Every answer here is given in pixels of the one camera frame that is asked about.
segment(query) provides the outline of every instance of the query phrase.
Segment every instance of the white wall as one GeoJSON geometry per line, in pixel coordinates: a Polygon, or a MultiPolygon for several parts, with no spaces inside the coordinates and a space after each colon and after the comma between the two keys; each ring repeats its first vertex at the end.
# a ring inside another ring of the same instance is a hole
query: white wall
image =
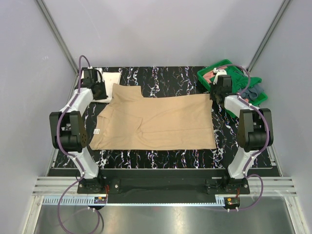
{"type": "Polygon", "coordinates": [[[272,110],[274,144],[312,230],[312,1],[292,1],[255,68],[272,110]]]}
{"type": "Polygon", "coordinates": [[[44,0],[94,66],[249,65],[282,0],[44,0]]]}
{"type": "Polygon", "coordinates": [[[74,80],[33,0],[0,1],[0,227],[18,234],[52,150],[49,114],[74,80]]]}

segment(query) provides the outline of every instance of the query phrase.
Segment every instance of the beige shirt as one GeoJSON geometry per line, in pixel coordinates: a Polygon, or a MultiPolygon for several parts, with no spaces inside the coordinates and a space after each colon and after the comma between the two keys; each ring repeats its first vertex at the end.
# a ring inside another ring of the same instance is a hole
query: beige shirt
{"type": "Polygon", "coordinates": [[[143,97],[140,86],[113,85],[97,117],[93,150],[215,149],[209,94],[143,97]]]}

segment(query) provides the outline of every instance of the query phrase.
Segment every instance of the black marble table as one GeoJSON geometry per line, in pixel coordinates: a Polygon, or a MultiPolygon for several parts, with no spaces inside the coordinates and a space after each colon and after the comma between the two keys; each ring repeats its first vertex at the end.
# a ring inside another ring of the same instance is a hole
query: black marble table
{"type": "MultiPolygon", "coordinates": [[[[202,94],[207,91],[198,82],[197,71],[203,67],[106,67],[106,72],[121,72],[121,85],[140,85],[144,97],[163,98],[181,95],[202,94]]],[[[97,123],[97,115],[106,104],[91,103],[83,119],[89,140],[97,123]]],[[[99,150],[93,159],[102,168],[223,168],[227,167],[237,152],[236,133],[238,119],[231,118],[216,103],[212,117],[216,149],[214,150],[99,150]]],[[[271,168],[267,151],[257,157],[253,167],[271,168]]],[[[52,168],[75,168],[74,163],[61,152],[52,168]]]]}

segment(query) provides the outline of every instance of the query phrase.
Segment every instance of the reflective metal surface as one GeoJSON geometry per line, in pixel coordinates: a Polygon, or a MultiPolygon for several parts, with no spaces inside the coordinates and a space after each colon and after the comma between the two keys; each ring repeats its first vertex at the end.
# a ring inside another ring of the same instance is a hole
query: reflective metal surface
{"type": "MultiPolygon", "coordinates": [[[[242,198],[242,207],[252,202],[242,198]]],[[[62,206],[62,220],[67,220],[82,206],[62,206]]],[[[62,234],[58,225],[57,207],[43,205],[36,234],[62,234]]],[[[227,213],[222,208],[204,207],[116,207],[100,210],[104,217],[103,234],[294,234],[284,199],[264,197],[247,211],[227,213]]],[[[73,233],[89,233],[97,216],[81,212],[65,222],[73,233]]]]}

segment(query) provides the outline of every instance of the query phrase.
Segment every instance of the garment tag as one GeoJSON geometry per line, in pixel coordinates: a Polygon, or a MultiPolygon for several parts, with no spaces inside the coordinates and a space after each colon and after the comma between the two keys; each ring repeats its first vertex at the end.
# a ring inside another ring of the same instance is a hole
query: garment tag
{"type": "Polygon", "coordinates": [[[95,128],[93,134],[99,134],[99,129],[95,128]]]}

